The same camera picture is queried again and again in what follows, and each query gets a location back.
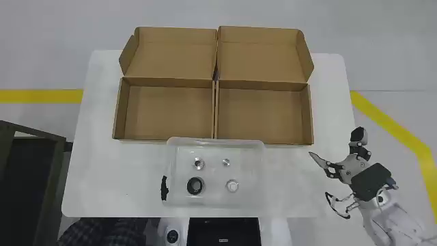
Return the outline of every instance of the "person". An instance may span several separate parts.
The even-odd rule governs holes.
[[[144,246],[147,218],[83,217],[57,241],[58,246]]]

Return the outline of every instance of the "plastic bin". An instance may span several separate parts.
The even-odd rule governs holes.
[[[169,192],[164,204],[261,206],[264,148],[262,141],[170,138],[165,173]]]

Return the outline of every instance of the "cardboard box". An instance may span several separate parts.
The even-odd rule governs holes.
[[[139,27],[119,57],[114,139],[210,138],[217,30]]]
[[[297,29],[218,29],[214,136],[313,144],[314,66]]]

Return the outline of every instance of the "white table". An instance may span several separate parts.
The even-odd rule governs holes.
[[[348,154],[354,116],[343,58],[313,54],[309,83],[315,144],[268,146],[272,181],[262,210],[173,208],[160,199],[165,170],[163,143],[112,139],[120,51],[95,51],[89,62],[68,170],[62,211],[67,217],[323,217],[332,211],[324,192],[350,190],[330,180],[309,157],[311,150],[337,162]]]

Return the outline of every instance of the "yellow floor line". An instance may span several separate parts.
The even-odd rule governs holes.
[[[0,90],[2,104],[80,104],[83,90]]]
[[[434,212],[434,221],[437,223],[437,167],[432,157],[431,148],[424,144],[419,138],[407,131],[387,114],[371,104],[358,92],[350,92],[352,104],[368,118],[381,126],[390,135],[404,144],[419,161],[423,181],[428,192],[429,202]]]

